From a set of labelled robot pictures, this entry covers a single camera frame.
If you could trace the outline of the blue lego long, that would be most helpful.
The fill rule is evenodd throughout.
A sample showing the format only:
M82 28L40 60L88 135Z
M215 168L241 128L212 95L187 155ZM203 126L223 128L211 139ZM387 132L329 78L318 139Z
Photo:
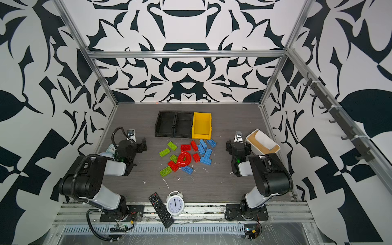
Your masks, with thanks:
M203 146L199 144L199 145L197 145L197 147L198 147L198 151L199 151L200 155L204 155L205 150L204 150Z

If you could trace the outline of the red arch lego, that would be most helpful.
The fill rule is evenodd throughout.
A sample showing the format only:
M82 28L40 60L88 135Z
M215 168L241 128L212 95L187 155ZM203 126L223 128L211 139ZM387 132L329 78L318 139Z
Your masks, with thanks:
M179 167L186 167L190 165L192 161L192 156L189 152L181 152L178 156L177 163Z

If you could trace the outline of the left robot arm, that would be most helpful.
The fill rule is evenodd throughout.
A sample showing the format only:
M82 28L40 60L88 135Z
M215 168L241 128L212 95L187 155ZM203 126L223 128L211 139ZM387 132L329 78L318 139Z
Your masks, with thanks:
M104 176L128 176L137 154L147 150L146 139L136 141L135 131L116 128L111 135L114 152L89 154L76 158L58 184L59 194L87 203L104 214L121 218L130 215L126 199L103 185Z

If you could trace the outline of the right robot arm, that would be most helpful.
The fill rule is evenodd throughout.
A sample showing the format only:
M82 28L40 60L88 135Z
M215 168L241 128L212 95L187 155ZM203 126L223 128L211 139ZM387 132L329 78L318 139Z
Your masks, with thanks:
M232 171L238 177L252 176L255 187L244 195L243 211L259 209L273 197L292 191L293 180L275 153L251 155L251 145L241 141L227 141L226 151L231 155Z

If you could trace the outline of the small green alarm clock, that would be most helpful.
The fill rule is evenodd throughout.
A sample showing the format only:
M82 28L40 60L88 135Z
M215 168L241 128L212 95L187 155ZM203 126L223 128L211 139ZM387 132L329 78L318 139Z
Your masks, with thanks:
M112 154L113 156L115 156L115 153L116 153L116 148L115 148L115 146L114 146L113 144L111 144L111 145L107 148L106 153L110 153L110 154Z

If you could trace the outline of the white tissue box wooden lid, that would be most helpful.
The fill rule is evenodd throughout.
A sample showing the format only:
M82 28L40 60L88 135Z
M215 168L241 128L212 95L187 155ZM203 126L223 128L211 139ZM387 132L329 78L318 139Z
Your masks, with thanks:
M246 142L251 145L251 152L255 155L278 153L280 146L261 130L256 129L246 137Z

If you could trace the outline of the green lego upper left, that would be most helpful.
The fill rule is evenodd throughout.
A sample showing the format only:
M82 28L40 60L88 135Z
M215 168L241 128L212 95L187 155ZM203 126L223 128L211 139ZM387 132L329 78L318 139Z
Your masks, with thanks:
M166 148L166 149L159 152L159 156L164 157L164 156L168 155L169 153L170 153L170 149Z

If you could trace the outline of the green lego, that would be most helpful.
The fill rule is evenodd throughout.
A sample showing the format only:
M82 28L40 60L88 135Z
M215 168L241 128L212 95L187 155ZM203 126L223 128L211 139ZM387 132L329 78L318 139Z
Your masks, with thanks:
M173 142L169 142L168 144L167 144L167 146L172 150L172 151L175 151L178 147L173 143Z
M172 172L172 169L170 166L164 168L163 170L161 170L159 173L161 175L162 178L166 177L167 175L169 175Z
M177 163L178 157L176 155L171 155L170 160L173 161L174 163Z
M166 148L166 149L159 152L159 156L164 157L164 156L168 155L169 153L170 153L170 149Z

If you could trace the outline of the green lego bottom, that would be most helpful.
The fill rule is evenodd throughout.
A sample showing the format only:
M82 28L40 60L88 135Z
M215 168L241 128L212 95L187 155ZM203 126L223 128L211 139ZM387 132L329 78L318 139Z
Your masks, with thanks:
M164 168L163 170L161 170L159 173L161 175L162 178L166 177L167 175L169 175L172 172L172 169L170 166Z

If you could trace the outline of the black bin left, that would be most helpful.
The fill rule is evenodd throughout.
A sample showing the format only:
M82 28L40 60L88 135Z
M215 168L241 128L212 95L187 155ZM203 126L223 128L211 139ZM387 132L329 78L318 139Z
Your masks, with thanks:
M155 123L156 137L173 137L175 130L176 112L159 111Z

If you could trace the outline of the black bin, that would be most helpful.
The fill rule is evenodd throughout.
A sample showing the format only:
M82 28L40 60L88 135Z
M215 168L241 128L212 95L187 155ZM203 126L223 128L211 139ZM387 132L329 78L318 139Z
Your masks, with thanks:
M176 112L159 111L155 123L156 137L173 137L175 130Z
M174 137L192 138L193 119L193 112L177 112Z

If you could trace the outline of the red lego upright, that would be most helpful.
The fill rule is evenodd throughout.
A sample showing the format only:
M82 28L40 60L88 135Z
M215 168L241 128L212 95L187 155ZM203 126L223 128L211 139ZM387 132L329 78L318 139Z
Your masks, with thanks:
M195 152L197 152L198 151L198 146L197 146L196 142L194 140L192 140L190 144L191 144L192 149Z

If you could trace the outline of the green lego top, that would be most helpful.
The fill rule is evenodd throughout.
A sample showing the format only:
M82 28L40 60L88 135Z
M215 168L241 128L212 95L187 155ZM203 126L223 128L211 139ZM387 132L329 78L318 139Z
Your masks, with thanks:
M175 151L178 147L173 143L173 142L169 142L168 144L167 144L167 146L172 150L172 151Z

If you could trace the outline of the yellow bin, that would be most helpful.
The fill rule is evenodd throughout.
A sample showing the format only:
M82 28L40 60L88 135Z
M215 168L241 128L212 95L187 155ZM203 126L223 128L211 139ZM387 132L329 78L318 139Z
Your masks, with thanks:
M212 135L211 113L194 112L192 138L210 140L211 135Z

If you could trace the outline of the green lego centre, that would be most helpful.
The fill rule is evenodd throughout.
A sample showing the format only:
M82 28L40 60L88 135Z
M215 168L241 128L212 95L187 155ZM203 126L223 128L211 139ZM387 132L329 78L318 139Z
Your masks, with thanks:
M176 155L171 155L170 160L173 161L174 163L177 163L178 157Z

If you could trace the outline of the red lego lower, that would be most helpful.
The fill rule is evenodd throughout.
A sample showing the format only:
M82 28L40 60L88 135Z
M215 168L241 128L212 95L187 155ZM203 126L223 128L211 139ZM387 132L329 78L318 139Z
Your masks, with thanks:
M179 168L180 168L180 166L178 166L176 163L174 163L173 161L170 161L169 163L168 163L168 166L170 167L170 169L173 171L173 172L176 172Z

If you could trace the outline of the red lego flat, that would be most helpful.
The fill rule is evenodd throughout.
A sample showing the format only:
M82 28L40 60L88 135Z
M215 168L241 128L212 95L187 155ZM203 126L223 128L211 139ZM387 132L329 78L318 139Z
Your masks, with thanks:
M181 151L190 151L192 149L191 145L181 145L180 146Z

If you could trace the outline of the black bin middle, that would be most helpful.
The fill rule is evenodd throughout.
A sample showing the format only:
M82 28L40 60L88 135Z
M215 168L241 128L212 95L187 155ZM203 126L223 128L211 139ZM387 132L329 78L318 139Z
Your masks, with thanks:
M193 119L193 112L177 112L174 137L192 138Z

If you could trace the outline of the white twin-bell alarm clock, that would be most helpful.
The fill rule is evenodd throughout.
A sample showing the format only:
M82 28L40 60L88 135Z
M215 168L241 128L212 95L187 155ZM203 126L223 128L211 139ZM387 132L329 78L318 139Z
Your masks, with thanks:
M179 216L185 208L184 195L179 191L169 193L166 197L166 209L171 216Z

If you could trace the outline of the black remote control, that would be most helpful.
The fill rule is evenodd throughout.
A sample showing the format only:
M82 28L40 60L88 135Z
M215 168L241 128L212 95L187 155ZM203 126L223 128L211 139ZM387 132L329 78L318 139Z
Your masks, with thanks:
M154 207L155 213L158 215L164 227L166 229L169 228L174 223L174 220L171 214L168 212L166 206L163 204L159 195L157 193L153 193L151 196L149 196L149 201Z

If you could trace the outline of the small circuit board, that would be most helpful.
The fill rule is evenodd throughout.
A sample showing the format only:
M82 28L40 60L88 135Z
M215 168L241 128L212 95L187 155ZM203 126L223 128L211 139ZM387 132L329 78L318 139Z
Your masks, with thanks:
M250 239L250 240L254 240L256 239L260 234L262 233L262 228L246 228L245 229L245 238L246 239Z

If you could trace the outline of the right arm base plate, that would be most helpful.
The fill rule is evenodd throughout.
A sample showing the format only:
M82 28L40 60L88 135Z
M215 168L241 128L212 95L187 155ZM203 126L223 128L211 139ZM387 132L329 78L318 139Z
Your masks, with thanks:
M249 209L240 204L227 204L225 219L228 221L237 220L254 220L267 221L269 219L268 212L265 206L255 209Z

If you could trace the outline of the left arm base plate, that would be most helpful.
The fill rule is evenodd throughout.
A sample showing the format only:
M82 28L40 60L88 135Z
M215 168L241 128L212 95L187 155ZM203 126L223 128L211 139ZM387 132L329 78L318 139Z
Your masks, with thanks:
M104 209L100 222L137 222L142 220L144 208L144 205L127 205L124 211L121 211L120 208L115 210Z

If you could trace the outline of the black hook rail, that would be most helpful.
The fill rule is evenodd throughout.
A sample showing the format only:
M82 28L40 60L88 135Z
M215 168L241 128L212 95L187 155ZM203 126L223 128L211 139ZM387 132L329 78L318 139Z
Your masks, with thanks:
M376 155L371 147L370 140L364 133L355 125L353 119L348 115L343 106L337 102L334 96L328 91L322 81L307 78L304 86L309 87L313 94L320 100L322 105L319 107L321 110L327 111L331 116L331 124L337 124L345 134L341 137L342 140L348 140L359 152L357 160L365 160L371 162L376 159Z

